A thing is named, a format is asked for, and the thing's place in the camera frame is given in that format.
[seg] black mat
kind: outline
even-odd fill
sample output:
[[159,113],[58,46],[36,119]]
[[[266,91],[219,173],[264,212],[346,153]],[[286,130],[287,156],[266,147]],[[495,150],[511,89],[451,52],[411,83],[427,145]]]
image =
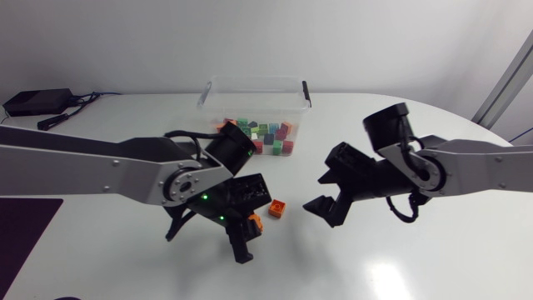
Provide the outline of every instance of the black mat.
[[62,199],[0,198],[0,299],[62,203]]

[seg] clear plastic box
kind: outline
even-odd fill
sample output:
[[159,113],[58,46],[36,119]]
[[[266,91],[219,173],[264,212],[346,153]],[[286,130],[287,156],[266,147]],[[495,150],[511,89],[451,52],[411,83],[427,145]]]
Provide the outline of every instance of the clear plastic box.
[[288,156],[311,99],[306,82],[298,77],[215,76],[197,106],[212,132],[234,122],[262,148],[256,154]]

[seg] colored cube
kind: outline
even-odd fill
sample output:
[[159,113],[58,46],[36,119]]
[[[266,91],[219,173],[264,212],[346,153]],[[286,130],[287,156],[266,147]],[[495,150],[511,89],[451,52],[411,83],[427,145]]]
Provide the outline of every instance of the colored cube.
[[280,126],[276,123],[270,123],[270,125],[268,125],[268,133],[276,133],[276,130],[279,129]]
[[283,129],[277,129],[274,138],[278,141],[283,141],[286,139],[286,131]]
[[272,133],[265,134],[265,145],[274,144],[274,135]]
[[281,124],[281,129],[285,130],[286,134],[291,134],[292,124],[290,124],[289,122],[283,122]]
[[274,141],[274,155],[281,154],[281,148],[283,147],[282,141]]
[[233,120],[233,119],[228,119],[228,118],[225,118],[224,119],[224,124],[230,122],[231,124],[237,126],[237,121]]
[[276,218],[281,218],[283,212],[285,212],[286,204],[279,200],[272,200],[270,207],[268,208],[268,213]]
[[281,153],[283,153],[283,154],[291,154],[293,147],[294,147],[294,142],[292,142],[292,141],[283,141],[283,147],[281,148]]
[[259,124],[259,132],[257,133],[259,136],[264,136],[268,133],[268,124]]
[[244,134],[246,134],[248,137],[250,137],[252,135],[252,131],[250,130],[249,127],[241,127],[241,130],[244,132]]
[[256,145],[256,148],[257,148],[256,153],[257,154],[263,154],[263,142],[261,142],[261,141],[252,141],[252,143],[254,145]]
[[256,213],[248,217],[248,220],[254,221],[257,224],[257,228],[259,228],[259,231],[263,232],[263,224],[261,223],[261,218]]
[[238,118],[237,119],[237,126],[238,127],[242,127],[242,128],[248,127],[248,119],[245,119],[245,118],[242,118],[242,117]]
[[224,125],[226,125],[226,124],[225,124],[225,123],[217,124],[217,131],[218,131],[218,133],[220,133],[220,130],[224,127]]

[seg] wire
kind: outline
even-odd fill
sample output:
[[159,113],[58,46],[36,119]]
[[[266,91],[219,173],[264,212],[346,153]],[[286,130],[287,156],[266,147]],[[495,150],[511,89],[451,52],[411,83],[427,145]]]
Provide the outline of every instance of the wire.
[[202,157],[202,148],[200,147],[200,143],[198,142],[198,138],[221,138],[224,136],[224,133],[199,133],[199,132],[188,132],[185,130],[174,130],[171,132],[165,133],[165,138],[177,138],[177,137],[190,137],[192,141],[194,142],[196,148],[197,148],[197,161],[200,161],[200,158]]
[[392,200],[390,196],[386,197],[386,203],[389,205],[389,208],[391,211],[400,219],[402,222],[405,223],[413,223],[418,218],[418,204],[413,199],[413,197],[409,197],[409,206],[411,207],[411,210],[413,212],[413,215],[411,217],[406,216],[405,214],[399,212],[394,204],[392,204]]
[[419,139],[418,137],[415,137],[415,136],[409,136],[409,139],[412,140],[412,141],[417,141],[418,144],[420,145],[420,148],[421,149],[424,149],[426,146],[424,145],[424,142],[422,142],[421,139]]
[[197,148],[197,162],[200,162],[200,158],[202,158],[202,148],[200,147],[200,143],[198,142],[197,138],[191,137],[191,139]]
[[49,119],[46,119],[46,120],[43,120],[41,121],[40,123],[45,123],[44,125],[42,125],[41,127],[37,125],[37,127],[40,129],[40,130],[43,130],[43,131],[48,131],[54,127],[56,127],[57,125],[67,121],[69,118],[71,117],[74,117],[76,116],[77,114],[79,114],[87,105],[95,102],[98,98],[100,98],[102,95],[121,95],[121,93],[119,92],[91,92],[89,94],[86,94],[86,95],[81,95],[81,96],[72,96],[68,101],[70,102],[69,103],[69,107],[77,107],[79,106],[79,108],[74,111],[74,112],[71,112],[69,114],[65,114],[63,117],[60,117],[56,122],[52,121],[51,119],[54,119],[56,117],[51,117]]
[[7,114],[7,110],[3,110],[3,113],[6,115],[6,117],[4,119],[2,119],[2,121],[0,122],[0,124],[3,124],[4,121],[6,121],[7,119],[9,119],[9,115]]
[[190,138],[221,138],[224,136],[224,133],[199,133],[199,132],[188,132],[185,130],[174,130],[171,132],[165,133],[165,138],[175,138],[175,137],[190,137]]
[[523,136],[524,134],[526,134],[526,133],[530,132],[531,130],[533,130],[533,127],[531,127],[531,128],[529,128],[529,129],[527,129],[527,130],[526,130],[526,131],[524,131],[523,133],[521,133],[521,134],[519,134],[518,136],[516,136],[515,138],[511,139],[511,140],[509,141],[509,143],[513,142],[514,140],[516,140],[517,138],[519,138],[519,137]]
[[403,157],[404,162],[406,163],[407,167],[412,170],[419,178],[424,179],[428,178],[429,174],[426,174],[424,170],[419,169],[412,161],[411,155],[409,155],[410,149],[409,149],[409,135],[407,134],[407,124],[406,119],[401,117],[398,124],[399,134],[400,134],[400,150],[401,155]]

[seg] orange block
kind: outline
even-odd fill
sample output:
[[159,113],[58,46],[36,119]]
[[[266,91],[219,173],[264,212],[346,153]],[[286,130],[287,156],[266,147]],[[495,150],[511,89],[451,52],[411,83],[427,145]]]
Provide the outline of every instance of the orange block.
[[272,200],[272,203],[268,208],[268,213],[274,217],[281,218],[283,212],[285,212],[285,203],[276,199]]
[[225,119],[224,119],[224,124],[226,124],[226,123],[228,123],[228,122],[230,122],[231,124],[233,124],[233,125],[235,125],[235,126],[237,125],[237,120],[233,120],[233,119],[225,118]]
[[220,130],[226,125],[225,123],[217,124],[217,131],[220,133]]
[[259,227],[259,230],[263,232],[263,224],[261,223],[261,218],[256,213],[248,217],[248,220],[256,221],[256,224]]
[[291,134],[292,124],[290,124],[289,122],[283,122],[281,124],[281,130],[285,130],[286,134]]

